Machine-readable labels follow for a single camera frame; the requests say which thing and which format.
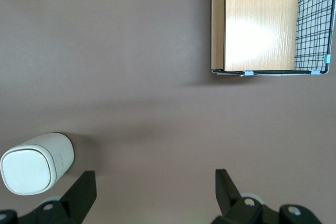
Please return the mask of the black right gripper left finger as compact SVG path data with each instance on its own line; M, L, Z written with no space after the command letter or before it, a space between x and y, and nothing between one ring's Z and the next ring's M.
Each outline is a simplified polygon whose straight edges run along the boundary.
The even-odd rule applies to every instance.
M59 199L21 216L20 223L83 223L97 197L96 175L85 171Z

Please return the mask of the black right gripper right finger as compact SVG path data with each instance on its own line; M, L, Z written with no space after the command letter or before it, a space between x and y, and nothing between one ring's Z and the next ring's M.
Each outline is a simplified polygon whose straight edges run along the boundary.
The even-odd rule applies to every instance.
M287 204L272 210L255 197L243 197L225 169L215 171L216 200L221 215L214 223L320 223L308 208Z

